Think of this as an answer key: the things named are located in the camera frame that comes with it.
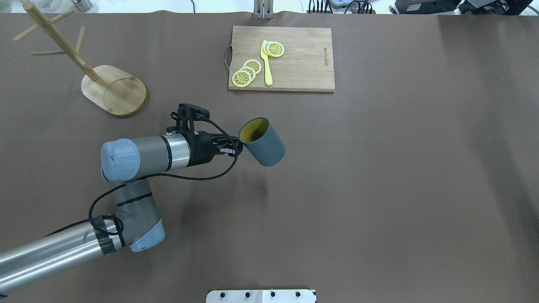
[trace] yellow plastic knife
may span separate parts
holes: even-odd
[[[270,62],[268,61],[268,55],[264,52],[264,45],[266,44],[267,40],[264,40],[262,42],[262,46],[260,47],[260,57],[262,60],[264,60],[264,80],[266,82],[267,86],[271,86],[273,84],[273,78],[271,77],[271,71],[270,71]]]

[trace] black cable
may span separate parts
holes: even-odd
[[[324,13],[328,13],[328,7],[329,7],[329,11],[331,13],[333,13],[333,9],[331,9],[331,4],[329,4],[329,0],[326,0],[326,6],[324,8]]]
[[[348,3],[348,6],[346,6],[344,13],[348,11],[352,3],[357,3],[357,13],[367,13],[367,11],[369,11],[369,6],[370,6],[370,10],[372,11],[372,4],[369,3],[369,0],[365,0],[365,1],[352,1]]]
[[[344,10],[344,13],[346,13],[348,11],[348,9],[352,5],[352,3],[357,3],[357,10],[359,11],[360,8],[361,8],[361,2],[362,1],[352,1],[352,2],[348,3],[348,5],[346,6],[346,9]]]
[[[105,216],[102,216],[104,220],[112,220],[114,222],[114,225],[116,225],[117,227],[117,230],[118,230],[118,233],[122,233],[123,231],[123,221],[116,217],[115,215],[105,215]]]
[[[535,7],[533,7],[533,6],[531,6],[531,5],[528,5],[528,8],[529,8],[530,10],[533,10],[536,14],[539,15],[539,11],[536,10]]]
[[[79,224],[82,224],[82,223],[88,222],[88,221],[90,221],[90,220],[89,220],[89,219],[80,220],[80,221],[75,222],[75,223],[72,223],[72,224],[70,224],[70,225],[68,225],[68,226],[64,226],[64,227],[62,227],[62,228],[59,229],[59,230],[55,230],[55,231],[49,233],[48,235],[46,235],[45,237],[48,237],[48,236],[50,236],[50,235],[53,235],[53,234],[58,233],[58,232],[60,232],[60,231],[64,231],[64,230],[66,230],[66,229],[68,229],[68,228],[72,228],[73,226],[76,226],[76,225],[79,225]]]
[[[151,177],[171,177],[171,178],[183,179],[183,180],[191,180],[191,181],[209,181],[209,180],[214,180],[214,179],[217,179],[217,178],[220,178],[220,177],[226,175],[234,167],[234,165],[236,165],[236,162],[238,161],[238,147],[236,146],[236,144],[234,144],[234,141],[232,140],[232,137],[230,137],[229,134],[227,134],[225,132],[225,130],[223,130],[220,126],[218,126],[215,122],[211,121],[209,118],[206,118],[206,117],[201,116],[201,115],[197,115],[197,117],[201,121],[204,121],[204,122],[207,122],[207,123],[213,125],[221,133],[223,133],[223,135],[225,135],[225,137],[230,142],[232,142],[232,147],[234,149],[234,161],[232,161],[232,164],[230,164],[230,166],[224,172],[220,173],[219,175],[215,175],[213,177],[195,178],[195,177],[178,176],[178,175],[173,175],[173,174],[158,173],[158,174],[149,174],[149,175],[146,175],[146,176],[142,176],[142,177],[140,177],[140,178],[138,178],[136,180],[146,180],[146,179],[151,178]],[[113,192],[115,192],[115,191],[117,191],[120,188],[125,187],[125,186],[126,186],[125,184],[118,185],[117,187],[115,187],[115,188],[107,191],[106,193],[102,194],[101,196],[97,197],[94,200],[94,202],[92,203],[92,205],[90,205],[90,210],[88,211],[88,221],[94,227],[94,229],[96,229],[96,230],[98,230],[98,231],[100,231],[100,232],[102,232],[102,233],[104,233],[106,235],[109,235],[109,236],[116,236],[116,235],[121,234],[121,232],[123,231],[123,223],[121,222],[121,220],[119,218],[116,218],[120,223],[119,224],[119,226],[120,226],[119,231],[110,232],[108,230],[104,230],[101,227],[97,226],[97,224],[94,222],[92,213],[93,213],[95,205],[97,204],[97,202],[99,202],[99,200],[103,199],[104,197],[110,195],[111,193],[113,193]]]

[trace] gray cup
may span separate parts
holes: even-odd
[[[264,117],[254,118],[239,130],[239,141],[251,152],[258,163],[272,166],[285,156],[285,145]]]

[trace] wooden stand base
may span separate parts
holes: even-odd
[[[115,116],[129,116],[138,111],[148,91],[141,80],[110,65],[94,68],[100,79],[92,81],[87,75],[80,88],[84,96]]]

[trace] wooden cutting board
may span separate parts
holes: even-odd
[[[278,41],[285,47],[279,58],[269,58],[273,85],[264,82],[262,41]],[[247,87],[232,83],[232,75],[249,59],[262,63],[262,71]],[[334,92],[331,29],[313,27],[234,26],[229,89],[255,91]]]

